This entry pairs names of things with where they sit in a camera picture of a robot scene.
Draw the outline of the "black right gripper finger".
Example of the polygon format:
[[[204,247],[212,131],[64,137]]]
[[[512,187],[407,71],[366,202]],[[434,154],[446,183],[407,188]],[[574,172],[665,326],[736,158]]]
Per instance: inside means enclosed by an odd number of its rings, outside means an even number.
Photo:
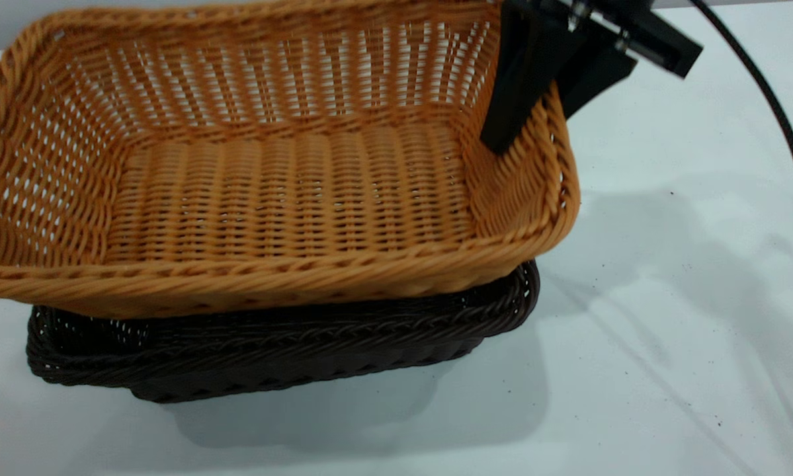
[[[502,155],[585,36],[569,29],[571,9],[560,1],[505,1],[493,94],[481,141]]]
[[[638,61],[617,46],[615,36],[592,36],[562,67],[558,93],[563,115],[571,118],[590,100],[629,78]]]

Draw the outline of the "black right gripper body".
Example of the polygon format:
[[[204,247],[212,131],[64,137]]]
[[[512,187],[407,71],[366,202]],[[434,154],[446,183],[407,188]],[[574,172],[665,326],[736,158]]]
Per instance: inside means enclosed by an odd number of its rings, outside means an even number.
[[[580,43],[563,61],[577,73],[634,52],[684,79],[704,50],[653,12],[652,1],[533,1],[532,6]]]

